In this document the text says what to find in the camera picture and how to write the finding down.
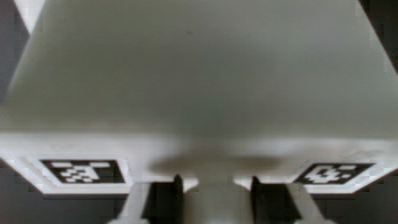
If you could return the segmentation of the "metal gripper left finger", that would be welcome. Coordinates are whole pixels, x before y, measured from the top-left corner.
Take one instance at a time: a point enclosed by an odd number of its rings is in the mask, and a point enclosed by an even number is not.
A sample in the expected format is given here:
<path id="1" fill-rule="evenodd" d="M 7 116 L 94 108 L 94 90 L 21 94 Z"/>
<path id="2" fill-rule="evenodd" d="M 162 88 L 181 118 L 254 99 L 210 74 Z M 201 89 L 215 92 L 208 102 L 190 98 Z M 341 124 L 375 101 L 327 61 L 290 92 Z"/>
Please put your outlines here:
<path id="1" fill-rule="evenodd" d="M 107 224 L 183 224 L 183 178 L 132 187 L 117 218 Z"/>

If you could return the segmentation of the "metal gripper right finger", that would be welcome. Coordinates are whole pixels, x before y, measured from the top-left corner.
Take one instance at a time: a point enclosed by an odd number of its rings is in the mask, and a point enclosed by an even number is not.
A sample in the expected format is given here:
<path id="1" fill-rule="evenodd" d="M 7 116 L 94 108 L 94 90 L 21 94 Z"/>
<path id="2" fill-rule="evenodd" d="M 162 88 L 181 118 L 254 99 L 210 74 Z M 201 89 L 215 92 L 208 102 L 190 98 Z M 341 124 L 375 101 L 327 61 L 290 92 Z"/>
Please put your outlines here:
<path id="1" fill-rule="evenodd" d="M 304 186 L 263 183 L 252 178 L 254 224 L 324 224 L 324 215 Z"/>

